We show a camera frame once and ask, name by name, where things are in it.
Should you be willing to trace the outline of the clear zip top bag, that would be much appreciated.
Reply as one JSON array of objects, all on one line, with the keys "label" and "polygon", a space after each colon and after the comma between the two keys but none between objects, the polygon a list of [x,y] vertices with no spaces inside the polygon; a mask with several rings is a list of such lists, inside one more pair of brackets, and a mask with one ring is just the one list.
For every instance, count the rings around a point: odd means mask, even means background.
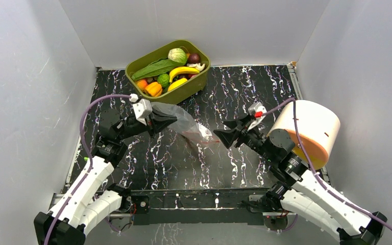
[{"label": "clear zip top bag", "polygon": [[198,123],[186,110],[178,105],[152,102],[151,106],[162,113],[175,116],[177,121],[168,126],[194,144],[210,145],[220,143],[220,139],[207,127]]}]

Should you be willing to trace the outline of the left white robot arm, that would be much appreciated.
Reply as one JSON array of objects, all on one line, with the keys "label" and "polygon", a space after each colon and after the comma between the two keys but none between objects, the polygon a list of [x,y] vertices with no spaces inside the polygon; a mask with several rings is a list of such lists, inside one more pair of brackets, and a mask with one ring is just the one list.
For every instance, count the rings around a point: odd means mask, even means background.
[{"label": "left white robot arm", "polygon": [[127,212],[133,205],[130,191],[111,185],[98,199],[94,196],[118,166],[127,146],[124,139],[148,132],[156,135],[177,117],[156,109],[138,109],[127,118],[118,110],[101,113],[95,146],[67,193],[48,211],[39,212],[34,228],[39,244],[84,244],[92,229],[114,211]]}]

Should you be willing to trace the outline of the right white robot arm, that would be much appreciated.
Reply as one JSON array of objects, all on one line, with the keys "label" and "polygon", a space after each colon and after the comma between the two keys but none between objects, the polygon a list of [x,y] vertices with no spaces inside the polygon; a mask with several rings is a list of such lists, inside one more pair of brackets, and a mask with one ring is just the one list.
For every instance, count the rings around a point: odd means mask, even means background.
[{"label": "right white robot arm", "polygon": [[387,218],[380,212],[371,216],[348,206],[346,199],[334,197],[336,190],[314,175],[292,149],[296,145],[284,129],[274,129],[264,135],[257,129],[252,115],[226,120],[226,129],[214,134],[226,148],[245,144],[268,161],[269,170],[277,182],[259,199],[250,198],[254,209],[282,209],[294,212],[330,233],[340,244],[377,244]]}]

